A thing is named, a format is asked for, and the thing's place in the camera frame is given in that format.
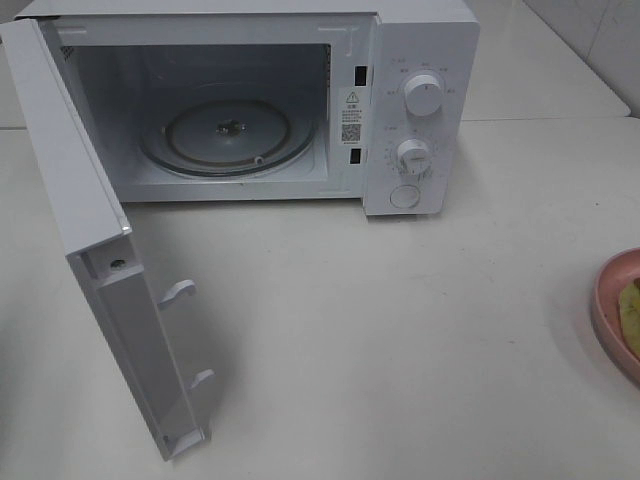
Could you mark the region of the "white timer knob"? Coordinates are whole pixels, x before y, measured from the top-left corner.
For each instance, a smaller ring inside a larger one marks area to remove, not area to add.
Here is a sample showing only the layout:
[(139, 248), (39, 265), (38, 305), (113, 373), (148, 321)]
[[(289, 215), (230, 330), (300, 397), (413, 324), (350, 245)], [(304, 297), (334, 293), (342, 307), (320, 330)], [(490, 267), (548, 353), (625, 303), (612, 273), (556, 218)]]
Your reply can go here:
[(430, 143), (419, 139), (407, 139), (396, 150), (398, 169), (405, 175), (421, 175), (431, 166), (433, 155)]

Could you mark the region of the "toy sandwich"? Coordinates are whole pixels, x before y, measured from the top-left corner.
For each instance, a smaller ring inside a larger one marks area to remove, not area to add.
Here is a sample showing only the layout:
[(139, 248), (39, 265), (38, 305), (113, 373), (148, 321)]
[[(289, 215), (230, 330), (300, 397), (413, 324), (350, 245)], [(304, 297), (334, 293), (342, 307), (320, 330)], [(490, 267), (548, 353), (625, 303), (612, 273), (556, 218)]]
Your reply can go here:
[(622, 336), (636, 357), (640, 353), (639, 301), (639, 279), (636, 278), (621, 290), (618, 298)]

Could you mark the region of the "white microwave oven body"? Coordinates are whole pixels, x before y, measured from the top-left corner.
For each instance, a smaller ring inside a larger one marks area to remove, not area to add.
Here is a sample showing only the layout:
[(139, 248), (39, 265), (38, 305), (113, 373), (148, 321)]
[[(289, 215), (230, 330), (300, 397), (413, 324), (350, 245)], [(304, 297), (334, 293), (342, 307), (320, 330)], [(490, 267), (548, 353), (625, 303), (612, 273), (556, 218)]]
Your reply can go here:
[[(462, 1), (34, 1), (21, 19), (52, 22), (77, 48), (72, 96), (87, 102), (121, 205), (358, 198), (369, 215), (442, 208), (479, 36)], [(416, 117), (403, 86), (424, 71), (443, 80), (444, 100)], [(317, 121), (308, 149), (231, 178), (176, 174), (142, 152), (149, 124), (236, 98), (307, 111)], [(421, 175), (398, 169), (407, 139), (433, 147)], [(415, 207), (390, 203), (401, 185), (420, 189)]]

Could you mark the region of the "pink plate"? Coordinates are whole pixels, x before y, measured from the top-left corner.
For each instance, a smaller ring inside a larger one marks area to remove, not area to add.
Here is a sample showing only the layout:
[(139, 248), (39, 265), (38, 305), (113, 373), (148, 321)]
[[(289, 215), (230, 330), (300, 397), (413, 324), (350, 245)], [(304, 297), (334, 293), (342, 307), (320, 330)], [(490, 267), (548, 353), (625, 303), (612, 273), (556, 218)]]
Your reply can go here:
[(619, 295), (638, 278), (639, 249), (622, 251), (600, 267), (591, 296), (591, 323), (595, 336), (612, 363), (636, 387), (639, 387), (639, 358), (623, 338)]

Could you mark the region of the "round white door button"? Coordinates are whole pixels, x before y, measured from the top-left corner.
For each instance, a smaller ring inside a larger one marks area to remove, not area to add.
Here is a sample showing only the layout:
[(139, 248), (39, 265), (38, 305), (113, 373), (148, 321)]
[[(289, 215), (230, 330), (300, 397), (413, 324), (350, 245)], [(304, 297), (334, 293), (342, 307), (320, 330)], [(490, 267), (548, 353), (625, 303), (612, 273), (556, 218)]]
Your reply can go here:
[(415, 207), (420, 201), (420, 189), (414, 185), (401, 185), (390, 194), (390, 203), (398, 209)]

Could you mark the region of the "upper white power knob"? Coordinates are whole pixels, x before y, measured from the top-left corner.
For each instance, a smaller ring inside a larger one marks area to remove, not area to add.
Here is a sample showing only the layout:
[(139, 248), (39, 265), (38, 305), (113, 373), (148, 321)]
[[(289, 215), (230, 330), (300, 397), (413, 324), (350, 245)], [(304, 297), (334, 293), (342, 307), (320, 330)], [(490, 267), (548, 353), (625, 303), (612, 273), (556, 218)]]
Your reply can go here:
[(407, 111), (416, 117), (434, 114), (443, 104), (444, 82), (433, 71), (418, 72), (403, 86)]

